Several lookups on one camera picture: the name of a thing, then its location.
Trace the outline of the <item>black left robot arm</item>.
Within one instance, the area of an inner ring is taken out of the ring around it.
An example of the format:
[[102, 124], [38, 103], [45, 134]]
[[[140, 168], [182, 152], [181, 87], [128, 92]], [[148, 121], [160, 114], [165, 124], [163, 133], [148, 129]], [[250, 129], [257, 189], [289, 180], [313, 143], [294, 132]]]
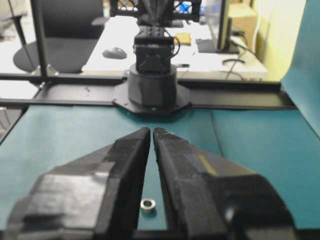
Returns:
[[169, 115], [191, 105], [190, 90], [178, 84], [177, 68], [171, 63], [179, 43], [166, 29], [174, 20], [198, 22], [200, 0], [179, 12], [182, 0], [112, 0], [111, 17], [128, 16], [137, 20], [139, 32], [134, 37], [135, 63], [127, 80], [116, 85], [112, 102], [132, 113]]

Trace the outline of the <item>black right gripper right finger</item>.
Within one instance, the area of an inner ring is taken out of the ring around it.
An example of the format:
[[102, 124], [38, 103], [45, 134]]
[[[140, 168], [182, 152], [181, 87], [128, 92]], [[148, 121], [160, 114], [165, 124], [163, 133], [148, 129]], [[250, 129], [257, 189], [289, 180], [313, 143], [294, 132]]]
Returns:
[[166, 129], [153, 131], [166, 224], [188, 240], [293, 240], [295, 223], [262, 175]]

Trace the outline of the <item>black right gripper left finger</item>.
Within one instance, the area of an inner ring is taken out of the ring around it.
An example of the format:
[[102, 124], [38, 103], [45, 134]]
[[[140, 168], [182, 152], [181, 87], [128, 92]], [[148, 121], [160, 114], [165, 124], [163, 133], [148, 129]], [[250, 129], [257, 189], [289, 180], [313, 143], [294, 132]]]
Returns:
[[41, 174], [15, 203], [4, 238], [124, 239], [138, 226], [150, 143], [142, 127]]

